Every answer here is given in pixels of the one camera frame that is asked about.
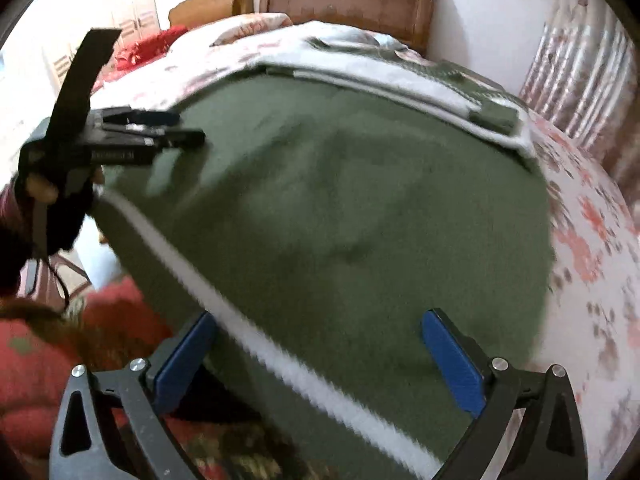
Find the curtain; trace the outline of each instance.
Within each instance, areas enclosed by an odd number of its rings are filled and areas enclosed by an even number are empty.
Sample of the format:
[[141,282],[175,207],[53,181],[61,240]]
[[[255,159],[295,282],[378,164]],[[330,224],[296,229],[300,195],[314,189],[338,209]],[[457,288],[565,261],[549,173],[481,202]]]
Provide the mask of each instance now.
[[620,156],[640,162],[640,145],[621,148],[637,138],[625,121],[637,87],[636,48],[609,5],[555,0],[520,97],[617,180]]
[[640,233],[640,92],[602,167],[618,184]]

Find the blue gripper pad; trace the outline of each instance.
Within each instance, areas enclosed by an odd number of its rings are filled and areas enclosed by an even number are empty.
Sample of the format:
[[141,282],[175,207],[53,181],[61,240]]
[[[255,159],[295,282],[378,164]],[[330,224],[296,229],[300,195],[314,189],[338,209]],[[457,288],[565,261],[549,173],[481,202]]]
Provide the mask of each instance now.
[[154,382],[154,411],[158,415],[171,413],[180,404],[216,334],[216,321],[204,312],[191,331],[176,347],[156,376]]
[[478,418],[484,408],[482,376],[436,313],[422,317],[422,340],[462,410]]

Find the wooden headboard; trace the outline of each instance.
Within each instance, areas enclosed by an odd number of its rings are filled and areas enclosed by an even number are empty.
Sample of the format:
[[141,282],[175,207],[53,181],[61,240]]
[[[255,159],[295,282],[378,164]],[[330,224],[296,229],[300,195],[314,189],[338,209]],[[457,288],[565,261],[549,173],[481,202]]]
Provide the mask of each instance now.
[[434,0],[260,0],[260,12],[284,12],[294,24],[311,20],[389,34],[424,55]]
[[254,12],[254,0],[185,0],[169,11],[169,24],[196,28],[229,16]]

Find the black handheld device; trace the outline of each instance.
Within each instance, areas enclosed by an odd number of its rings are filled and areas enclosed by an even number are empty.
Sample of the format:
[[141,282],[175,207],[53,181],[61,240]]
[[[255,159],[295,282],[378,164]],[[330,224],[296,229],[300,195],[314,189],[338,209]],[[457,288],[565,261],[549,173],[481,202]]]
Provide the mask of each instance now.
[[[120,33],[118,28],[92,28],[85,35],[51,117],[36,127],[20,149],[17,193],[26,177],[36,173],[68,198],[86,189],[98,166],[147,166],[165,148],[203,145],[204,132],[181,128],[176,112],[130,107],[91,110],[92,88]],[[57,250],[47,244],[47,207],[37,202],[32,241],[36,258]]]

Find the hair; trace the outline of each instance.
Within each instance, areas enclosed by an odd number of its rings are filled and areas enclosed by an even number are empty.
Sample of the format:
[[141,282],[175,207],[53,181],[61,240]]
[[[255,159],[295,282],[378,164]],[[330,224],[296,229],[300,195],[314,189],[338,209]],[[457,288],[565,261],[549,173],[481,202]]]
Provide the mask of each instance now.
[[0,298],[0,321],[22,321],[47,344],[61,350],[73,362],[87,361],[91,342],[81,327],[51,307],[28,298]]

